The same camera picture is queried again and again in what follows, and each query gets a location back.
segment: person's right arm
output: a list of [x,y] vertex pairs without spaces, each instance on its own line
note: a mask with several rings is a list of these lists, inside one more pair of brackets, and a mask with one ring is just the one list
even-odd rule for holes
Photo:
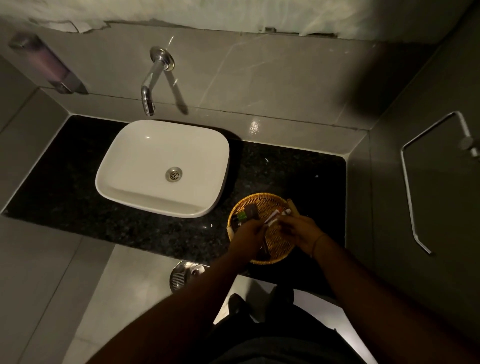
[[338,302],[380,363],[480,363],[454,330],[379,281],[306,217],[280,217],[285,234],[322,268]]

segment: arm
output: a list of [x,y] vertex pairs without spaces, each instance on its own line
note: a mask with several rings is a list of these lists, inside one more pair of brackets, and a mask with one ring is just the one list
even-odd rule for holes
[[265,230],[259,221],[244,224],[235,234],[228,253],[129,324],[88,364],[179,362],[212,328],[237,274],[262,246]]
[[387,363],[478,363],[453,330],[379,281],[310,218],[280,217],[282,230],[322,268],[365,344]]

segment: wall-mounted soap dispenser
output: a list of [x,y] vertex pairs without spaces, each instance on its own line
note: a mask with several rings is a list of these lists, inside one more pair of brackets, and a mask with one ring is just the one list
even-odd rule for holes
[[70,71],[35,33],[17,33],[9,47],[24,54],[61,94],[88,94],[82,81]]

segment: bracelet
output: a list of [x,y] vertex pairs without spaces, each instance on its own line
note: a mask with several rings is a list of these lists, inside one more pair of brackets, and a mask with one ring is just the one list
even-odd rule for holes
[[317,246],[317,242],[320,240],[320,238],[324,237],[326,234],[323,233],[322,235],[320,235],[317,240],[314,241],[313,243],[313,246],[312,246],[312,252],[310,253],[310,258],[313,259],[313,253],[315,252],[315,247]]

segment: wall-mounted faucet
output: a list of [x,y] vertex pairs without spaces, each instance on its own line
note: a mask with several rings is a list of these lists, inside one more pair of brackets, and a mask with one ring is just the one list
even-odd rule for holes
[[145,114],[152,116],[155,114],[155,105],[152,100],[152,90],[155,87],[162,71],[171,71],[175,67],[175,62],[165,49],[160,47],[152,47],[150,49],[150,58],[153,66],[148,72],[144,83],[142,83],[142,103],[144,105]]

